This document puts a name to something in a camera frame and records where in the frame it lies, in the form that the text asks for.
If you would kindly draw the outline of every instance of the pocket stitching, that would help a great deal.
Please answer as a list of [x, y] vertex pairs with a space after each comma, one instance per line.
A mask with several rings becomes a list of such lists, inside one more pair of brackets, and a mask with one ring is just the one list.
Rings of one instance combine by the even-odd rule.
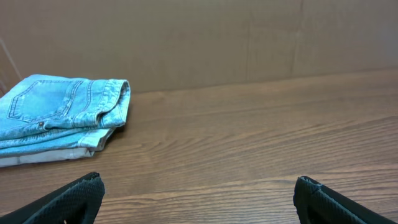
[[[57, 109], [58, 112], [48, 115], [48, 116], [41, 116], [38, 117], [36, 119], [30, 119], [30, 118], [21, 118], [21, 117], [15, 117], [15, 110], [16, 110], [16, 106], [17, 106], [17, 102], [18, 102], [18, 98], [22, 97], [23, 95], [27, 94], [36, 84], [38, 83], [60, 83], [60, 82], [70, 82], [70, 83], [74, 83], [73, 87], [70, 91], [69, 94], [65, 94], [65, 96], [63, 97], [65, 99], [65, 97], [67, 97], [69, 100], [67, 101], [67, 103], [65, 103], [64, 105], [60, 106], [60, 108], [65, 107], [63, 110], [58, 111], [59, 108]], [[50, 118], [52, 116], [56, 116], [59, 114], [64, 113], [65, 111], [68, 111], [72, 105], [72, 101], [75, 97], [75, 92], [77, 87], [82, 83], [83, 81], [59, 81], [59, 80], [37, 80], [35, 81], [33, 84], [31, 84], [30, 87], [28, 87], [28, 89], [26, 89], [25, 91], [23, 91], [22, 93], [16, 95], [13, 99], [12, 99], [12, 103], [10, 104], [10, 108], [9, 108], [9, 112], [7, 115], [7, 118], [9, 119], [16, 119], [19, 121], [26, 121], [26, 122], [34, 122], [34, 121], [38, 121], [40, 119], [45, 119], [45, 118]]]

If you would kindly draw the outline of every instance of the wood grain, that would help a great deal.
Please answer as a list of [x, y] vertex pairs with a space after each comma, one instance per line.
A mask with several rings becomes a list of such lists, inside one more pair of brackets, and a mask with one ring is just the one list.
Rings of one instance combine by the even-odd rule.
[[398, 70], [158, 91], [92, 159], [0, 169], [0, 215], [90, 172], [96, 223], [298, 223], [309, 175], [398, 222]]

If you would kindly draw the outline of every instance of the denim fabric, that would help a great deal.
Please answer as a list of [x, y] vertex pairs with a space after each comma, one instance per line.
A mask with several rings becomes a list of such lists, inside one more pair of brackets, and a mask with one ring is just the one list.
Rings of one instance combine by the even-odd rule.
[[31, 75], [0, 99], [0, 158], [101, 150], [125, 124], [129, 100], [127, 80]]

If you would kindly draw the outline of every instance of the cardboard wall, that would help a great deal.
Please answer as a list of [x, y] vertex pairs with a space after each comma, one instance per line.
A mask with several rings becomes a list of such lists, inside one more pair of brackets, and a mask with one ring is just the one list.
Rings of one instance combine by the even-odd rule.
[[398, 66], [396, 0], [3, 0], [22, 77], [125, 78], [134, 91]]

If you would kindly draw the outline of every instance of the seam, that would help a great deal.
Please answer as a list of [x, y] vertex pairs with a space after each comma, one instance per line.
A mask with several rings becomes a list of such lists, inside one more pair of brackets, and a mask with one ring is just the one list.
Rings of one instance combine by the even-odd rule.
[[74, 128], [76, 127], [76, 126], [75, 126], [75, 120], [76, 120], [77, 116], [78, 116], [79, 114], [82, 114], [82, 112], [86, 111], [87, 108], [88, 108], [88, 106], [89, 106], [90, 103], [91, 103], [91, 87], [92, 87], [93, 83], [94, 83], [94, 81], [92, 80], [92, 81], [90, 81], [90, 83], [87, 85], [87, 91], [86, 91], [87, 103], [86, 103], [86, 106], [83, 108], [83, 110], [82, 110], [81, 112], [77, 113], [76, 116], [73, 117], [73, 119], [72, 119], [72, 127], [74, 127]]
[[102, 89], [102, 95], [101, 95], [101, 99], [99, 100], [99, 103], [98, 103], [98, 105], [99, 105], [99, 108], [97, 109], [97, 111], [94, 113], [94, 123], [96, 123], [97, 122], [97, 116], [99, 115], [99, 113], [101, 112], [101, 103], [102, 103], [102, 99], [104, 98], [104, 92], [105, 92], [105, 89], [108, 89], [108, 83], [109, 83], [109, 81], [110, 80], [107, 80], [106, 81], [106, 83], [105, 83], [105, 86], [104, 86], [104, 88]]

